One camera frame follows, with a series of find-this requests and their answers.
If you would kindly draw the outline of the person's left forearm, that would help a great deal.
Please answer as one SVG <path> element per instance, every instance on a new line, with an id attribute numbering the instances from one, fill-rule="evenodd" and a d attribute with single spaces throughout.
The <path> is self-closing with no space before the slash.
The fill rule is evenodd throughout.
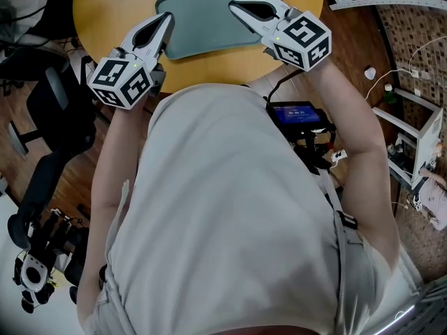
<path id="1" fill-rule="evenodd" d="M 115 110 L 94 173 L 92 212 L 117 208 L 124 182 L 135 179 L 144 104 Z"/>

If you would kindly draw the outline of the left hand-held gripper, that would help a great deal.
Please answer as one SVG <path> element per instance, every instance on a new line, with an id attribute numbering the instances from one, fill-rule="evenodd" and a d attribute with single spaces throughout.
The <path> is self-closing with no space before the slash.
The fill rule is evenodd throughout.
<path id="1" fill-rule="evenodd" d="M 102 58 L 88 84 L 105 105 L 132 109 L 142 97 L 157 97 L 166 78 L 159 57 L 175 26 L 172 13 L 152 16 L 134 26 L 109 56 Z M 127 50 L 137 50 L 139 54 Z"/>

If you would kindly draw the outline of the black office chair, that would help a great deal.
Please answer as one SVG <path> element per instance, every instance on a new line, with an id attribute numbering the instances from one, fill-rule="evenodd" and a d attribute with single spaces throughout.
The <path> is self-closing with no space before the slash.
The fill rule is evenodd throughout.
<path id="1" fill-rule="evenodd" d="M 8 219 L 10 238 L 21 249 L 30 249 L 29 225 L 52 199 L 66 164 L 94 144 L 96 113 L 87 86 L 91 61 L 89 56 L 81 59 L 79 76 L 71 67 L 62 72 L 49 67 L 27 99 L 35 130 L 21 134 L 14 123 L 8 125 L 12 143 L 22 155 L 28 152 L 27 143 L 38 138 L 50 148 L 37 163 L 17 213 Z"/>

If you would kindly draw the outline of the green plastic tray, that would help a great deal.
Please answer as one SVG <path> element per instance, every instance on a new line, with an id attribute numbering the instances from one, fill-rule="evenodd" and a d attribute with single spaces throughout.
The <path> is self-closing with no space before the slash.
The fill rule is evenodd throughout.
<path id="1" fill-rule="evenodd" d="M 166 48 L 170 60 L 258 45 L 252 33 L 229 10 L 232 0 L 158 0 L 156 12 L 174 15 L 175 26 Z"/>

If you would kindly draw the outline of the black screen device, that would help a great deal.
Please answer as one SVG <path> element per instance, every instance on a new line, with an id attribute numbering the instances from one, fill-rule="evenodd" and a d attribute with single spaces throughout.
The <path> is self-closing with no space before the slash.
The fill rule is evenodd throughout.
<path id="1" fill-rule="evenodd" d="M 270 102 L 265 109 L 274 125 L 284 133 L 320 130 L 330 125 L 325 112 L 309 101 Z"/>

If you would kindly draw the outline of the black device mount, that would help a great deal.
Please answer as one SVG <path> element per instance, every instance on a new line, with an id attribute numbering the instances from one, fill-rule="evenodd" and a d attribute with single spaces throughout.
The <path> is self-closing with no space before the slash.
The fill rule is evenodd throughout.
<path id="1" fill-rule="evenodd" d="M 326 143 L 316 143 L 315 139 L 320 134 L 329 134 L 330 139 Z M 328 128 L 303 132 L 292 144 L 293 151 L 314 175 L 320 175 L 320 170 L 328 171 L 331 163 L 324 156 L 333 149 L 336 138 L 336 128 L 331 125 Z"/>

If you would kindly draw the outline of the person's light grey shirt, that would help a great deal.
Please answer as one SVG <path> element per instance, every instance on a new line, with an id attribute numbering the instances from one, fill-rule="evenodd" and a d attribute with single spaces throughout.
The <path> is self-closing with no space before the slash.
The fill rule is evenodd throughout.
<path id="1" fill-rule="evenodd" d="M 118 198 L 85 335 L 362 335 L 395 285 L 246 87 L 163 100 Z"/>

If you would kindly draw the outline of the person's right forearm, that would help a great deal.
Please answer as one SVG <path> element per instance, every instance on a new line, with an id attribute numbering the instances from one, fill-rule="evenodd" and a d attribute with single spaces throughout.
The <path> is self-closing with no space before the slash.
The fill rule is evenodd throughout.
<path id="1" fill-rule="evenodd" d="M 381 125 L 367 101 L 346 76 L 325 59 L 307 73 L 342 140 L 349 169 L 374 177 L 388 175 L 388 159 Z"/>

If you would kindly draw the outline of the white and black device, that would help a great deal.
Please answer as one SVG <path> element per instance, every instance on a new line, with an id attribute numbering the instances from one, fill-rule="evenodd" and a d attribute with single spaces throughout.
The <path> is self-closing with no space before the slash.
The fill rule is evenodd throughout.
<path id="1" fill-rule="evenodd" d="M 32 314 L 34 309 L 48 303 L 55 291 L 50 280 L 56 256 L 47 248 L 20 252 L 14 264 L 13 282 L 20 287 L 22 309 Z"/>

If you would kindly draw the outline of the small white stand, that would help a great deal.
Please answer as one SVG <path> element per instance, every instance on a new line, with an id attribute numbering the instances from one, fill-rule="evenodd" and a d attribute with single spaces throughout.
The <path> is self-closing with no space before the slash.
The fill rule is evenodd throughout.
<path id="1" fill-rule="evenodd" d="M 417 129 L 398 117 L 373 108 L 376 116 L 399 130 L 395 143 L 388 147 L 390 173 L 407 189 L 413 190 L 423 182 L 420 169 L 436 166 L 444 109 L 401 89 L 396 89 L 395 94 L 430 111 L 430 117 L 423 127 Z"/>

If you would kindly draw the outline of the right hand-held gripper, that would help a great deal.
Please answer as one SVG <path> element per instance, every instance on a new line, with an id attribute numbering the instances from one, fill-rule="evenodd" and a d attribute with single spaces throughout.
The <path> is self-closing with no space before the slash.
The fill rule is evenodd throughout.
<path id="1" fill-rule="evenodd" d="M 309 11 L 282 0 L 232 0 L 228 7 L 251 32 L 263 36 L 265 53 L 285 64 L 310 71 L 332 52 L 331 31 Z"/>

